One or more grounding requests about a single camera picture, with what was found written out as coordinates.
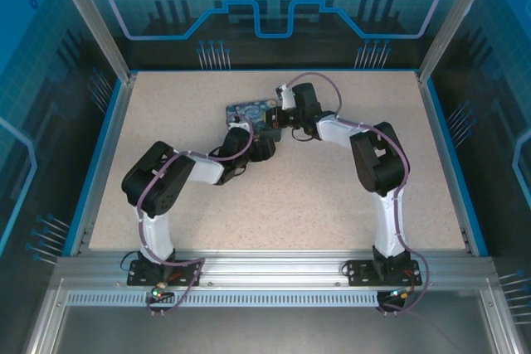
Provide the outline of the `aluminium frame post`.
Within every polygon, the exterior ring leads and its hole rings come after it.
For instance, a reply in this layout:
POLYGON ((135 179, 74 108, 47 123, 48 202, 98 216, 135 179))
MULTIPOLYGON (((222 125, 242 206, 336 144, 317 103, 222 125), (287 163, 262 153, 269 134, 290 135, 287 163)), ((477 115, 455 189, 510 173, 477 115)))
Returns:
POLYGON ((133 75, 94 0, 72 0, 72 2, 95 38, 113 72, 124 84, 128 85, 133 75))
POLYGON ((450 10, 441 25, 441 29, 437 32, 419 68, 417 80, 420 85, 427 84, 428 79, 431 77, 431 74, 451 43, 460 24, 470 11, 474 1, 475 0, 455 0, 452 3, 450 10))

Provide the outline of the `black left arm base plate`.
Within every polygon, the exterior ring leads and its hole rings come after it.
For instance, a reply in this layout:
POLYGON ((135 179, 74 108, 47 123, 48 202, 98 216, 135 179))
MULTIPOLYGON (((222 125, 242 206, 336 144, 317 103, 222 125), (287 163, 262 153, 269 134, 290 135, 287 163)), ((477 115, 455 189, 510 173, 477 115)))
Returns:
POLYGON ((197 274, 198 264, 186 267, 169 267, 144 260, 133 260, 129 265, 128 286, 154 287, 164 283, 170 287, 185 287, 197 274))

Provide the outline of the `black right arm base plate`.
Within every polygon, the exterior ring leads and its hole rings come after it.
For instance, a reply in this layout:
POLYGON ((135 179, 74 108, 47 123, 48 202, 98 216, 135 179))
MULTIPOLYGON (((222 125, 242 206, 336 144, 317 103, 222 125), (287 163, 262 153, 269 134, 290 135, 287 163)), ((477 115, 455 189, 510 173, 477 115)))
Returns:
POLYGON ((344 266, 343 271, 351 287, 422 285, 419 264, 415 260, 409 260, 390 269, 376 266, 374 260, 349 260, 344 266))

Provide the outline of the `starry night tin box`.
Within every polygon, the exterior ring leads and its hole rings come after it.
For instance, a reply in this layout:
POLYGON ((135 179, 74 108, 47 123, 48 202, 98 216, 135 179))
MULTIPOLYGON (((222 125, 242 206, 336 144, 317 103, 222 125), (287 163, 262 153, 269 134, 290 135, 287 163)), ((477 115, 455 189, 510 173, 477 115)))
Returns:
POLYGON ((272 138, 276 143, 281 140, 281 130, 271 127, 266 122, 266 112, 277 107, 274 99, 255 100, 246 103, 229 104, 225 108, 226 118, 231 124, 235 123, 234 115, 245 116, 252 122, 254 135, 256 138, 272 138))

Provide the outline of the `aluminium side rail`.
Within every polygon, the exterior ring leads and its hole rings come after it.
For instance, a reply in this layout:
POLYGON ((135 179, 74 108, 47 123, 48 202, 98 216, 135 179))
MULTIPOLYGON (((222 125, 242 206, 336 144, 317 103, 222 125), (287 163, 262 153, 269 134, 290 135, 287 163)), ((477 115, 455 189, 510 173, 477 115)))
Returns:
POLYGON ((457 221, 466 249, 476 257, 490 255, 475 208, 473 206, 468 187, 457 157, 456 150, 451 140, 451 134, 446 126, 440 100, 436 94, 435 86, 431 79, 426 81, 417 77, 417 83, 426 109, 426 114, 435 139, 437 152, 441 160, 446 184, 451 196, 457 221))
POLYGON ((134 72, 128 83, 118 80, 115 85, 63 246, 64 257, 79 254, 85 230, 96 222, 137 75, 134 72))

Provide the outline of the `grey metal panel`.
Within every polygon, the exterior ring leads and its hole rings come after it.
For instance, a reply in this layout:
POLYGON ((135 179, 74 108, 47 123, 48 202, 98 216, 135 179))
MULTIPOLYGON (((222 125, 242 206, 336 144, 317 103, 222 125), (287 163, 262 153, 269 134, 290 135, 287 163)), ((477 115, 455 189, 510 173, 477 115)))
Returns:
POLYGON ((54 354, 494 354, 475 300, 370 308, 69 308, 54 354))

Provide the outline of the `aluminium mounting rail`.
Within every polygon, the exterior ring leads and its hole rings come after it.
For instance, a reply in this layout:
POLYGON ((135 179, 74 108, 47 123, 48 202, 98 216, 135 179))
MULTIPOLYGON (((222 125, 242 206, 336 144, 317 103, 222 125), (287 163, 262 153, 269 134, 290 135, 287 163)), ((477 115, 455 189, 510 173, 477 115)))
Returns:
MULTIPOLYGON (((53 289, 126 289, 119 251, 88 250, 57 260, 53 289)), ((181 250, 178 259, 203 258, 203 290, 346 290, 341 273, 350 259, 371 259, 371 250, 181 250)), ((482 290, 498 283, 494 262, 465 250, 426 251, 418 258, 430 290, 482 290)))

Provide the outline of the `blue table edge trim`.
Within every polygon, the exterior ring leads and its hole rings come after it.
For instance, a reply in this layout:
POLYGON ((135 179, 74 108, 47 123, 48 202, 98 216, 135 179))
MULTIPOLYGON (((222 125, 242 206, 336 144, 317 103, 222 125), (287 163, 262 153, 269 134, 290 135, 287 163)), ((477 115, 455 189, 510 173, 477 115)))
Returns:
POLYGON ((155 69, 132 69, 130 71, 132 74, 138 74, 139 72, 154 72, 154 73, 163 73, 163 72, 398 72, 398 71, 412 71, 419 72, 418 68, 236 68, 236 69, 222 69, 222 70, 197 70, 197 69, 170 69, 170 70, 155 70, 155 69))

